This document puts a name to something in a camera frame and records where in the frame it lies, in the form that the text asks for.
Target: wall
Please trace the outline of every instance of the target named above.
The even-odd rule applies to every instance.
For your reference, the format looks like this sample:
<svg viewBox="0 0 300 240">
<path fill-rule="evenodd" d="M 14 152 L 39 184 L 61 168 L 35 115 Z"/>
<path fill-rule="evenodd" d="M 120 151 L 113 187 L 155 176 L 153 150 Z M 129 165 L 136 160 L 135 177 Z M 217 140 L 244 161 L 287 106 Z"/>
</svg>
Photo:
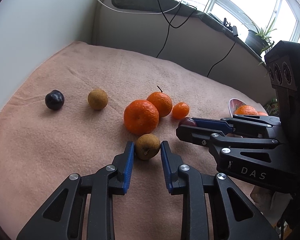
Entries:
<svg viewBox="0 0 300 240">
<path fill-rule="evenodd" d="M 111 0 L 104 3 L 112 8 Z M 136 15 L 98 8 L 95 21 L 96 45 L 136 51 L 156 57 L 161 50 L 168 29 L 162 15 Z M 177 26 L 185 17 L 177 16 Z M 159 58 L 170 60 L 199 73 L 208 74 L 210 67 L 221 60 L 232 47 L 233 41 L 199 19 L 191 18 L 179 29 L 170 28 L 165 49 Z M 236 44 L 224 61 L 216 65 L 209 78 L 233 87 L 264 105 L 275 97 L 267 70 L 239 44 Z"/>
<path fill-rule="evenodd" d="M 2 0 L 0 110 L 42 62 L 73 41 L 91 43 L 95 0 Z"/>
</svg>

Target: gray flower pot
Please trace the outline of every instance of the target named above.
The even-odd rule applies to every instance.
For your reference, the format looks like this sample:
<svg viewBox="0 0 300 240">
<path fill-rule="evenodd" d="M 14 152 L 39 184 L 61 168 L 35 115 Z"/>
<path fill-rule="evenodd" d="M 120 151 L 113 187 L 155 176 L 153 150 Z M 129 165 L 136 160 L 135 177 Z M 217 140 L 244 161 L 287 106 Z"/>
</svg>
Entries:
<svg viewBox="0 0 300 240">
<path fill-rule="evenodd" d="M 259 56 L 261 55 L 261 50 L 268 46 L 268 43 L 260 38 L 260 36 L 256 36 L 256 32 L 253 30 L 249 30 L 249 34 L 246 38 L 245 43 Z"/>
</svg>

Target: window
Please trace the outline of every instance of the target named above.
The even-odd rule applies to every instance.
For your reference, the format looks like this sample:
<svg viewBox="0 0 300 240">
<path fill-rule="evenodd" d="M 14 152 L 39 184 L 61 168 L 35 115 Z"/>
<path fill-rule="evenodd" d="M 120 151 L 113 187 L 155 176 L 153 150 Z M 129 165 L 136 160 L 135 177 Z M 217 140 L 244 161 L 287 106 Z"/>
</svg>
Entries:
<svg viewBox="0 0 300 240">
<path fill-rule="evenodd" d="M 248 36 L 248 29 L 255 31 L 249 18 L 261 28 L 275 19 L 273 28 L 277 30 L 270 33 L 274 44 L 280 40 L 300 40 L 300 7 L 295 0 L 183 0 L 182 3 L 195 6 L 205 13 L 211 12 L 221 22 L 226 18 L 231 26 L 237 27 L 238 37 L 242 41 Z"/>
<path fill-rule="evenodd" d="M 217 16 L 221 21 L 223 21 L 224 18 L 227 19 L 227 22 L 230 23 L 231 26 L 236 26 L 238 30 L 238 37 L 245 41 L 248 36 L 248 28 L 242 24 L 236 17 L 234 17 L 231 13 L 229 13 L 227 10 L 223 9 L 220 5 L 217 3 L 213 6 L 211 13 L 215 16 Z"/>
</svg>

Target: gray fabric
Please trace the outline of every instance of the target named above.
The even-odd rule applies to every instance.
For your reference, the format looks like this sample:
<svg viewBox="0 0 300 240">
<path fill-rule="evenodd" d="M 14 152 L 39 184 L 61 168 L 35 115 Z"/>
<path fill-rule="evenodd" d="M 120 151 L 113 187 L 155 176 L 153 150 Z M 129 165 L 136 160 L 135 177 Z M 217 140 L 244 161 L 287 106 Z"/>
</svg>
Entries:
<svg viewBox="0 0 300 240">
<path fill-rule="evenodd" d="M 150 11 L 150 12 L 161 12 L 157 0 L 111 0 L 113 6 L 119 9 L 129 9 L 129 10 L 139 10 L 139 11 Z M 175 7 L 178 2 L 175 0 L 159 0 L 161 8 L 163 11 L 167 11 Z M 167 12 L 167 14 L 175 14 L 178 8 L 173 9 L 172 11 Z M 181 4 L 181 8 L 177 15 L 188 17 L 194 8 Z M 208 25 L 210 28 L 223 32 L 228 38 L 234 41 L 235 37 L 232 32 L 224 27 L 221 23 L 216 21 L 210 15 L 201 12 L 195 11 L 191 17 L 199 18 L 203 23 Z M 253 57 L 255 57 L 259 62 L 262 62 L 261 57 L 259 57 L 246 43 L 237 38 L 236 43 L 244 47 Z"/>
</svg>

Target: white lettering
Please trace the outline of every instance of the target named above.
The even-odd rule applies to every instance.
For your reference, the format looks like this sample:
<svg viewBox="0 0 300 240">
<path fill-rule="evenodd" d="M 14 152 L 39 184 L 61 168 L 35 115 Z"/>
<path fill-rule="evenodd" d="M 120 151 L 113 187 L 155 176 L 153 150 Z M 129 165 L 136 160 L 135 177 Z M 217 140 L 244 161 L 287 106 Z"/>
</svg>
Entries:
<svg viewBox="0 0 300 240">
<path fill-rule="evenodd" d="M 242 171 L 241 171 L 241 173 L 242 173 L 242 174 L 246 174 L 246 173 L 247 173 L 247 171 L 248 171 L 248 169 L 247 169 L 246 167 L 242 167 Z"/>
<path fill-rule="evenodd" d="M 262 178 L 259 178 L 259 179 L 264 179 L 264 178 L 265 178 L 265 175 L 266 175 L 266 174 L 265 174 L 264 172 L 261 173 L 261 177 L 262 177 Z"/>
<path fill-rule="evenodd" d="M 256 171 L 253 171 L 250 176 L 256 177 Z"/>
</svg>

